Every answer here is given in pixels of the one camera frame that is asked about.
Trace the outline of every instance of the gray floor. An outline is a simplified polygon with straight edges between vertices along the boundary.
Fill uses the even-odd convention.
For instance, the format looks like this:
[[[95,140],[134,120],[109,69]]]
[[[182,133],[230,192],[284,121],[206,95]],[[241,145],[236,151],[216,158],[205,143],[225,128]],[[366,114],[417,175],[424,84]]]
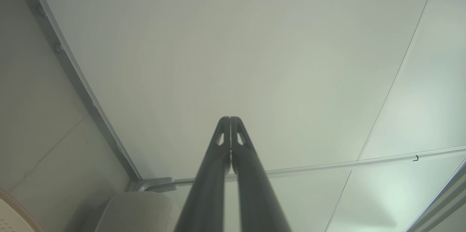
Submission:
[[[47,232],[78,231],[130,176],[24,0],[0,0],[0,186]]]

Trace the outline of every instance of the beige fabric object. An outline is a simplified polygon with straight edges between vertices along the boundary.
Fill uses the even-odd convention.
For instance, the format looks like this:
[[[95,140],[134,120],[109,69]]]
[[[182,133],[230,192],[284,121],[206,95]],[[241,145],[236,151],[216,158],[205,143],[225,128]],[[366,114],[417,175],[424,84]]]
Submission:
[[[0,187],[1,232],[43,232],[37,221],[12,195]]]
[[[155,192],[127,192],[110,199],[94,232],[172,232],[179,209]]]

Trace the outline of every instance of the floor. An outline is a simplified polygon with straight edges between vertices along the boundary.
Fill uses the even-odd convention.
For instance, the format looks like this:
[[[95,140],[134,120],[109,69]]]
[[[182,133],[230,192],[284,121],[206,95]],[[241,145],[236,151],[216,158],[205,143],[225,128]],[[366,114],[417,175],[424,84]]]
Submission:
[[[0,0],[0,186],[47,232],[79,231],[130,174],[25,0]]]

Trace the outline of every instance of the tile grout line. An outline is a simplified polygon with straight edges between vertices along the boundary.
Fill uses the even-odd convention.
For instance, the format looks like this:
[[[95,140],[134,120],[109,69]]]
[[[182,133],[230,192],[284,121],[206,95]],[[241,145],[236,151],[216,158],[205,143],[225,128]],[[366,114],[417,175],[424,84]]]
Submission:
[[[371,138],[372,131],[374,130],[374,126],[376,125],[377,120],[378,120],[378,118],[379,118],[379,116],[380,116],[380,114],[382,112],[383,106],[385,105],[385,103],[386,103],[386,101],[388,99],[388,96],[390,95],[391,88],[393,88],[393,85],[395,84],[396,78],[398,77],[398,73],[401,71],[401,68],[403,67],[404,60],[406,59],[406,56],[408,55],[409,49],[411,47],[411,43],[412,43],[413,38],[414,38],[414,36],[416,34],[416,31],[418,30],[419,23],[421,22],[422,15],[424,13],[424,10],[426,9],[426,5],[427,5],[428,1],[429,0],[426,0],[426,3],[424,4],[424,8],[422,8],[422,12],[421,12],[421,16],[419,17],[418,24],[416,24],[416,28],[414,28],[414,33],[411,36],[411,40],[410,40],[410,42],[408,44],[408,48],[406,49],[406,52],[404,53],[403,59],[401,60],[401,64],[398,67],[398,71],[396,71],[395,79],[393,79],[393,82],[391,83],[391,86],[390,86],[390,89],[388,90],[387,96],[385,97],[385,100],[382,103],[382,107],[380,107],[380,111],[377,114],[376,120],[374,121],[374,124],[372,125],[371,130],[370,130],[370,132],[369,132],[369,134],[368,134],[368,136],[366,138],[366,141],[364,142],[363,148],[361,149],[361,152],[359,152],[359,156],[358,156],[358,158],[356,160],[360,160],[361,156],[363,155],[363,152],[366,150],[368,141]]]
[[[49,150],[45,153],[45,155],[42,156],[42,157],[39,159],[39,161],[35,164],[35,166],[34,166],[30,171],[28,171],[26,174],[24,174],[23,177],[21,178],[21,180],[20,180],[17,184],[15,184],[14,186],[12,186],[9,190],[12,191],[12,190],[15,189],[17,186],[19,186],[21,183],[23,183],[23,181],[24,181],[30,174],[32,174],[32,173],[35,171],[35,169],[37,168],[37,166],[48,156],[48,154],[50,154],[50,152],[52,152],[52,150],[55,149],[55,148],[58,146],[58,144],[60,144],[60,143],[63,141],[63,139],[65,139],[65,137],[67,137],[68,134],[70,134],[71,131],[73,131],[73,130],[76,128],[76,126],[78,126],[81,122],[83,122],[88,116],[90,116],[90,115],[87,114],[87,115],[83,116],[83,118],[81,118],[81,120],[78,121],[78,122],[77,122],[77,123],[62,137],[62,138],[60,138],[60,140],[58,140],[58,141],[53,145],[53,147],[51,147],[51,149],[49,149]]]
[[[335,208],[333,209],[332,216],[328,220],[328,223],[327,223],[327,226],[325,227],[324,232],[327,232],[328,228],[330,227],[330,224],[333,220],[333,216],[335,215],[335,212],[336,212],[336,207],[338,207],[338,203],[340,202],[341,196],[343,196],[343,192],[345,191],[346,184],[348,184],[348,180],[351,177],[352,172],[353,171],[350,171],[350,173],[348,174],[348,178],[346,179],[345,185],[343,186],[343,189],[341,190],[341,194],[340,194],[340,197],[338,198],[338,201],[336,201],[336,205],[335,205]]]

